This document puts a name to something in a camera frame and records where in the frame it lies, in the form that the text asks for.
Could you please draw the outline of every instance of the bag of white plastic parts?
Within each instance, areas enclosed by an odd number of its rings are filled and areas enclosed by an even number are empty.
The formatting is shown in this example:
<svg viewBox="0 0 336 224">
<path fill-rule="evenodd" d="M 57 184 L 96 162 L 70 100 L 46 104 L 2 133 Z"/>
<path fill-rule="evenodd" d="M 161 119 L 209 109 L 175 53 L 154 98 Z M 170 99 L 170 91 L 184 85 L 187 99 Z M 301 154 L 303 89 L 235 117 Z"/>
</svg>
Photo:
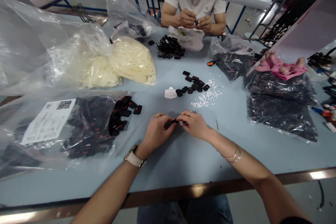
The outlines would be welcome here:
<svg viewBox="0 0 336 224">
<path fill-rule="evenodd" d="M 251 122 L 265 124 L 300 141 L 317 142 L 308 106 L 295 100 L 247 93 L 247 115 Z"/>
<path fill-rule="evenodd" d="M 212 38 L 210 50 L 229 81 L 235 81 L 253 66 L 254 49 L 237 36 L 227 35 L 222 43 Z"/>
<path fill-rule="evenodd" d="M 169 26 L 169 36 L 177 39 L 177 42 L 185 49 L 190 51 L 200 51 L 203 48 L 204 31 L 193 29 L 180 29 Z"/>
<path fill-rule="evenodd" d="M 122 127 L 109 126 L 116 102 L 130 95 L 46 87 L 0 107 L 0 177 L 28 169 L 103 171 L 140 122 L 119 116 Z"/>
<path fill-rule="evenodd" d="M 279 96 L 311 106 L 319 103 L 315 99 L 315 89 L 307 73 L 283 80 L 267 72 L 257 72 L 252 76 L 247 90 L 252 93 Z"/>
<path fill-rule="evenodd" d="M 147 47 L 131 37 L 113 41 L 111 65 L 115 72 L 131 81 L 145 85 L 156 84 L 156 68 Z"/>
<path fill-rule="evenodd" d="M 128 0 L 106 0 L 109 23 L 116 29 L 127 21 L 124 27 L 127 36 L 148 37 L 157 31 L 160 24 L 148 12 L 142 14 L 139 5 L 134 7 Z"/>
<path fill-rule="evenodd" d="M 69 22 L 15 0 L 0 0 L 0 95 L 40 87 L 91 89 L 122 84 L 98 24 Z"/>
</svg>

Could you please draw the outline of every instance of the white t-shirt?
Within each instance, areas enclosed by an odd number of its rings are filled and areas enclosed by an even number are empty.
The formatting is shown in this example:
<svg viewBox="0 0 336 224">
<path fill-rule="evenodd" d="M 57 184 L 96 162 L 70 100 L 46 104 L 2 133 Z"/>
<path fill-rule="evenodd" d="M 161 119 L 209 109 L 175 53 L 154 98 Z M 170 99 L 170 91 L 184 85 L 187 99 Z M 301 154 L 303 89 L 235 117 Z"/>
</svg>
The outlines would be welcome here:
<svg viewBox="0 0 336 224">
<path fill-rule="evenodd" d="M 164 0 L 177 9 L 177 14 L 188 9 L 196 14 L 196 19 L 225 12 L 226 2 L 222 0 Z"/>
</svg>

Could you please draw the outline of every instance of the floor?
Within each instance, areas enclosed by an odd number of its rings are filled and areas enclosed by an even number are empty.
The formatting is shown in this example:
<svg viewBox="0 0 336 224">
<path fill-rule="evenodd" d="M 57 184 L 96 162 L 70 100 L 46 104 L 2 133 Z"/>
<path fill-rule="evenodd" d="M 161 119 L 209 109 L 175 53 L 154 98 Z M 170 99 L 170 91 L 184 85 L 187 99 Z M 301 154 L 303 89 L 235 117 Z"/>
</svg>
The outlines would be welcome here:
<svg viewBox="0 0 336 224">
<path fill-rule="evenodd" d="M 53 0 L 30 0 L 35 6 L 42 6 Z M 106 0 L 68 0 L 72 5 L 77 3 L 82 3 L 84 6 L 95 7 L 95 8 L 106 8 Z M 158 8 L 157 0 L 154 0 L 155 7 Z M 143 12 L 147 10 L 146 0 L 139 0 L 139 5 Z M 274 11 L 277 9 L 278 5 L 274 6 L 271 13 L 267 16 L 265 22 L 268 22 Z M 227 24 L 232 29 L 238 18 L 242 6 L 231 3 L 227 12 Z M 254 8 L 247 7 L 242 15 L 240 22 L 234 32 L 237 36 L 244 36 L 246 32 L 252 32 L 256 27 L 260 19 L 262 18 L 265 10 L 258 10 Z M 263 28 L 259 28 L 256 34 L 259 36 Z M 326 179 L 321 181 L 325 201 L 324 206 L 321 210 L 318 207 L 321 202 L 321 191 L 317 181 L 299 183 L 288 185 L 286 188 L 294 197 L 294 199 L 299 203 L 302 209 L 307 213 L 307 216 L 313 223 L 329 224 L 336 223 L 336 211 L 334 210 L 334 205 L 336 206 L 336 178 Z M 244 191 L 227 195 L 231 207 L 231 212 L 233 215 L 234 223 L 269 223 L 265 208 L 263 206 L 262 200 L 256 191 Z M 136 223 L 137 218 L 137 208 L 121 210 L 114 223 Z M 46 222 L 38 222 L 40 224 L 52 223 L 52 224 L 67 224 L 72 218 L 52 220 Z"/>
</svg>

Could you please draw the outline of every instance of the qr code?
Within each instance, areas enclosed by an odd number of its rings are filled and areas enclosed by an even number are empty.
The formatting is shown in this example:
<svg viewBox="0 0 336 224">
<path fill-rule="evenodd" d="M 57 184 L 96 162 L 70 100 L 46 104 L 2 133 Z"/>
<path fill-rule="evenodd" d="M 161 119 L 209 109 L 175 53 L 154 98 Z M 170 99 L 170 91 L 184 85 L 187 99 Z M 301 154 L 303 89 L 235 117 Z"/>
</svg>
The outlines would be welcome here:
<svg viewBox="0 0 336 224">
<path fill-rule="evenodd" d="M 61 101 L 57 107 L 57 109 L 68 109 L 70 108 L 70 104 L 72 101 Z"/>
</svg>

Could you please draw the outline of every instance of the silver bangle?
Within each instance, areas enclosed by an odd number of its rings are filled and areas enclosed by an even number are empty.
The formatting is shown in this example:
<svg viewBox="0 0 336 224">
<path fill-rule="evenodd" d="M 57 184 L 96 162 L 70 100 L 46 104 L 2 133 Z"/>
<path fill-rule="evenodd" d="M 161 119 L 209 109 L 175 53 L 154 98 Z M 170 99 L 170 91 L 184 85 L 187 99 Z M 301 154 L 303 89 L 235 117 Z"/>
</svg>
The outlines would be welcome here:
<svg viewBox="0 0 336 224">
<path fill-rule="evenodd" d="M 237 153 L 238 153 L 238 144 L 236 144 L 236 143 L 234 143 L 235 145 L 236 145 L 236 153 L 232 156 L 232 157 L 224 157 L 223 156 L 223 158 L 225 158 L 225 159 L 231 159 L 231 158 L 234 158 L 236 155 L 237 155 Z"/>
<path fill-rule="evenodd" d="M 239 148 L 239 155 L 238 155 L 237 159 L 236 159 L 235 161 L 228 161 L 229 163 L 235 163 L 235 162 L 238 162 L 238 160 L 239 160 L 240 157 L 242 156 L 242 150 L 241 150 L 240 146 L 238 146 L 238 148 Z"/>
</svg>

